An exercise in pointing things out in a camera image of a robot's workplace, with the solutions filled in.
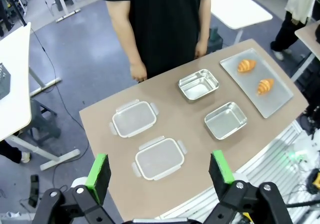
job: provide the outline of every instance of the person's hand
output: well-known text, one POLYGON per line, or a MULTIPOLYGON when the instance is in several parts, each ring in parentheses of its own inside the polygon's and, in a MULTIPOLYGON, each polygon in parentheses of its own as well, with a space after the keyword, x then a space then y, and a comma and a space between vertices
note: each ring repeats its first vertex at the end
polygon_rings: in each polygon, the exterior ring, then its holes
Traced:
POLYGON ((195 48, 195 54, 194 57, 195 59, 201 58, 202 56, 204 56, 207 52, 207 48, 208 48, 208 41, 199 41, 196 45, 195 48))
POLYGON ((130 65, 131 76, 134 80, 142 82, 147 80, 147 71, 144 63, 135 63, 130 65))
POLYGON ((293 23, 294 25, 298 25, 299 20, 291 19, 291 23, 293 23))

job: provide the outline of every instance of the white jacket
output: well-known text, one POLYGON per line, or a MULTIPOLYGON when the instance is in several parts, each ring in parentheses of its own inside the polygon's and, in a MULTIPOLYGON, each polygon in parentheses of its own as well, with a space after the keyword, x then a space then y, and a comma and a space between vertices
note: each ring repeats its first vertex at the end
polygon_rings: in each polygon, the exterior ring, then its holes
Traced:
POLYGON ((315 1, 316 0, 288 0, 286 11, 292 14, 293 19, 305 24, 307 18, 312 16, 315 1))

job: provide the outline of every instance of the person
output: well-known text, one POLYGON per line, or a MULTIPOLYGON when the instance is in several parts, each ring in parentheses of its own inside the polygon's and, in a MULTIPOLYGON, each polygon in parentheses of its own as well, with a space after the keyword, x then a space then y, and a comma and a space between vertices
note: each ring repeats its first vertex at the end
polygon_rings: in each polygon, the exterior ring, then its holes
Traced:
POLYGON ((150 79, 206 54, 211 0, 105 1, 133 79, 150 79))
MULTIPOLYGON (((7 17, 7 13, 4 10, 4 5, 2 4, 2 0, 0 0, 0 19, 3 19, 4 24, 6 26, 6 29, 8 32, 13 28, 14 24, 10 23, 7 17)), ((2 29, 0 25, 0 37, 4 36, 4 30, 2 29)))
POLYGON ((295 31, 306 26, 308 18, 312 16, 316 0, 288 0, 286 5, 285 20, 277 34, 275 41, 271 42, 271 50, 278 60, 284 60, 282 52, 291 54, 289 47, 298 37, 295 31))
POLYGON ((30 153, 22 152, 16 147, 10 146, 5 140, 0 141, 0 155, 5 156, 15 163, 28 163, 30 161, 30 153))

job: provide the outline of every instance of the metal rack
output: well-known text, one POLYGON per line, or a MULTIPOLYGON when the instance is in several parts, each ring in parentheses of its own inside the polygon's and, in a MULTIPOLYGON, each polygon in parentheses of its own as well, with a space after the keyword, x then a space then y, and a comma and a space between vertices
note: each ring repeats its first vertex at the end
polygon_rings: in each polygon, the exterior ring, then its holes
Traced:
MULTIPOLYGON (((285 202, 303 202, 313 197, 299 184, 305 182, 297 162, 292 158, 293 142, 302 133, 299 124, 294 121, 274 141, 261 150, 254 158, 241 167, 237 173, 243 173, 249 181, 258 186, 264 181, 274 182, 285 202)), ((218 197, 214 187, 210 187, 198 196, 186 201, 176 208, 157 217, 158 219, 188 217, 203 222, 218 203, 218 197)), ((309 207, 297 207, 289 209, 294 223, 296 223, 309 207)))

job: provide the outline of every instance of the white sneaker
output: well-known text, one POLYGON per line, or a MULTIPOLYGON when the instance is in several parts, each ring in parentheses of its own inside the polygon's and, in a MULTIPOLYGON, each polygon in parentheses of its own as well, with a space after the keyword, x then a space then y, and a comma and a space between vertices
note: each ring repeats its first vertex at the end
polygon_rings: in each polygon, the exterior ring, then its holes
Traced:
POLYGON ((30 161, 30 153, 29 152, 22 152, 21 153, 21 162, 22 163, 28 163, 30 161))
POLYGON ((272 52, 273 52, 274 56, 275 56, 278 60, 283 61, 283 60, 285 59, 285 58, 284 58, 284 55, 283 55, 281 52, 277 52, 277 51, 274 51, 274 50, 272 50, 272 52))
POLYGON ((283 52, 285 52, 287 55, 291 55, 292 54, 292 50, 290 50, 290 49, 283 50, 283 52))

